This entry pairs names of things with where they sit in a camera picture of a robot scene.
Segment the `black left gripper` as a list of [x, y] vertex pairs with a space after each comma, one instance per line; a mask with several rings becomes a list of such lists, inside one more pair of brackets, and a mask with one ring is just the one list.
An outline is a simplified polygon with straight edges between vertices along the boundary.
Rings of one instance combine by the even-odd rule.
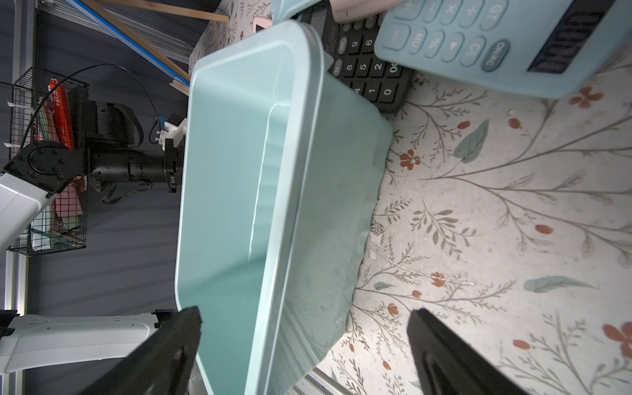
[[165, 122], [159, 121], [156, 143], [158, 152], [140, 150], [145, 140], [144, 129], [133, 110], [123, 104], [88, 102], [88, 170], [92, 187], [106, 191], [103, 204], [114, 205], [119, 184], [135, 185], [127, 196], [145, 194], [154, 185], [164, 184], [170, 194], [180, 186], [180, 145], [167, 146], [163, 151], [158, 143], [159, 131]]

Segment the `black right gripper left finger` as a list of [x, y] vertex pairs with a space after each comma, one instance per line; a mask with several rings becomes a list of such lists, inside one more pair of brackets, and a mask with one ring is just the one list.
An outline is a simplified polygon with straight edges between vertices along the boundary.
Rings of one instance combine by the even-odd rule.
[[187, 394], [202, 335], [198, 307], [182, 309], [82, 394]]

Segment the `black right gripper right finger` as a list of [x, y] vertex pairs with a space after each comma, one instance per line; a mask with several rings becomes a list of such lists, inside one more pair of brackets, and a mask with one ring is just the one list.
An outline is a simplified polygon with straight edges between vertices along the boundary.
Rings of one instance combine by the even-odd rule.
[[411, 353], [424, 394], [525, 394], [427, 309], [411, 312]]

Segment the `mint green storage box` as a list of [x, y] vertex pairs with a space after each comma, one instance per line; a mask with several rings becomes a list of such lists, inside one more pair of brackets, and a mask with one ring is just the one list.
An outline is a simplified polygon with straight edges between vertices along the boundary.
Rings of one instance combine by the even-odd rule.
[[210, 394], [283, 394], [346, 331], [393, 128], [284, 21], [199, 59], [174, 293]]

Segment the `black calculator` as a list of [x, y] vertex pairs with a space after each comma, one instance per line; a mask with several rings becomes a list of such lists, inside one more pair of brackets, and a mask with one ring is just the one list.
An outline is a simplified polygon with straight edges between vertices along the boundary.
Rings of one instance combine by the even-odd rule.
[[383, 114], [403, 107], [415, 72], [383, 61], [375, 54], [375, 43], [385, 14], [347, 24], [334, 21], [327, 1], [318, 1], [293, 16], [319, 33], [324, 50], [332, 56], [329, 73], [374, 104]]

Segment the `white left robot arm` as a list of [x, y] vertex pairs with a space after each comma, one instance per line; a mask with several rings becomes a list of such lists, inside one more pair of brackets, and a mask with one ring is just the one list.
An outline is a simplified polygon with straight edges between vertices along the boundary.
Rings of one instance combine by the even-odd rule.
[[[45, 104], [32, 143], [1, 171], [1, 246], [37, 256], [83, 249], [87, 188], [115, 202], [119, 184], [139, 193], [181, 181], [185, 118], [160, 122], [160, 152], [140, 151], [143, 128], [126, 105], [83, 101]], [[1, 312], [1, 372], [123, 358], [169, 319], [167, 311], [107, 317], [44, 317]]]

